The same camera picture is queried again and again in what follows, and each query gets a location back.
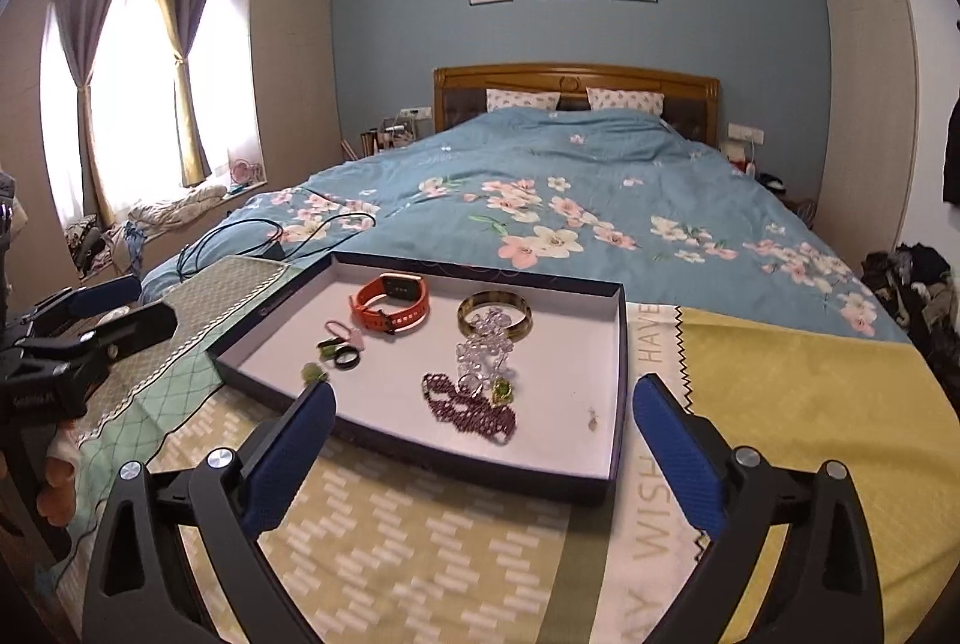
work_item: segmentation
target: yellow cloth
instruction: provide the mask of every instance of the yellow cloth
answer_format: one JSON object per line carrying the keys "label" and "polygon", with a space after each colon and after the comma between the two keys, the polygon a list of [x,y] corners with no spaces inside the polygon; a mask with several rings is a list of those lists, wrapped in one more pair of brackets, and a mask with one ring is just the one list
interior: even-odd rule
{"label": "yellow cloth", "polygon": [[[851,470],[877,555],[887,644],[905,641],[960,561],[960,422],[908,344],[683,309],[695,414],[773,465]],[[784,540],[767,539],[724,641],[747,633]]]}

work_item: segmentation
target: window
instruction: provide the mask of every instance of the window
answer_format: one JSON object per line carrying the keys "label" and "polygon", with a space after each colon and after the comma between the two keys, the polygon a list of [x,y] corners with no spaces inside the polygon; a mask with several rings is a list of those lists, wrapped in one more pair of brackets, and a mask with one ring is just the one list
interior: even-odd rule
{"label": "window", "polygon": [[[213,179],[229,184],[229,160],[259,154],[246,14],[232,0],[208,0],[190,79],[200,142]],[[43,142],[56,210],[64,224],[83,215],[77,90],[66,66],[53,7],[40,67]],[[112,0],[90,83],[92,141],[107,203],[123,219],[133,203],[176,200],[174,58],[156,0]]]}

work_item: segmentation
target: black ring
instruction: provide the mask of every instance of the black ring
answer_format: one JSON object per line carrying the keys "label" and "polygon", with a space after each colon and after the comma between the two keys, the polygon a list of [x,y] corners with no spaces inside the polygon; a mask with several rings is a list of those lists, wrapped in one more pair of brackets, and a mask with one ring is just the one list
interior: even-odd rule
{"label": "black ring", "polygon": [[333,365],[340,371],[349,371],[349,369],[356,368],[360,365],[360,350],[357,347],[344,344],[333,355]]}

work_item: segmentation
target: wall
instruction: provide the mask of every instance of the wall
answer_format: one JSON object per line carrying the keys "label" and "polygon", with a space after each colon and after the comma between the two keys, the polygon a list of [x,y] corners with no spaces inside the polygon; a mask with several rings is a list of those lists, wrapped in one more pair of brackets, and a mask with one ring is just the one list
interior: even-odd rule
{"label": "wall", "polygon": [[332,0],[337,99],[352,140],[430,104],[432,70],[592,61],[719,77],[721,122],[766,131],[763,170],[816,195],[829,118],[826,0]]}
{"label": "wall", "polygon": [[330,0],[250,0],[250,29],[267,178],[291,186],[343,161]]}
{"label": "wall", "polygon": [[832,103],[813,228],[851,267],[896,245],[913,162],[917,73],[906,0],[827,0]]}
{"label": "wall", "polygon": [[[17,179],[30,222],[7,255],[13,308],[78,286],[47,179],[40,128],[40,45],[49,0],[11,0],[0,13],[0,163]],[[251,64],[267,191],[341,161],[328,0],[248,0]],[[248,198],[147,244],[150,269]]]}
{"label": "wall", "polygon": [[0,13],[0,162],[16,179],[30,217],[6,257],[14,308],[79,283],[56,217],[40,130],[40,45],[49,2],[10,0]]}
{"label": "wall", "polygon": [[909,0],[920,87],[917,146],[901,241],[936,248],[960,272],[960,208],[943,202],[947,123],[960,89],[960,5]]}

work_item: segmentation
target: floral duvet cover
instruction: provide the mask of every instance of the floral duvet cover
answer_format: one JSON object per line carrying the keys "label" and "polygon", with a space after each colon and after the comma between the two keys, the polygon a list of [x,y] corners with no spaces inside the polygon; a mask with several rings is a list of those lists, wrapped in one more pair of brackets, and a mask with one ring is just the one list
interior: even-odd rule
{"label": "floral duvet cover", "polygon": [[[325,219],[347,211],[376,217]],[[308,261],[336,246],[620,282],[627,300],[814,332],[905,341],[847,264],[721,154],[625,109],[500,109],[395,152],[257,195],[229,216],[273,219]],[[200,265],[265,241],[242,224]],[[145,299],[179,282],[176,258]]]}

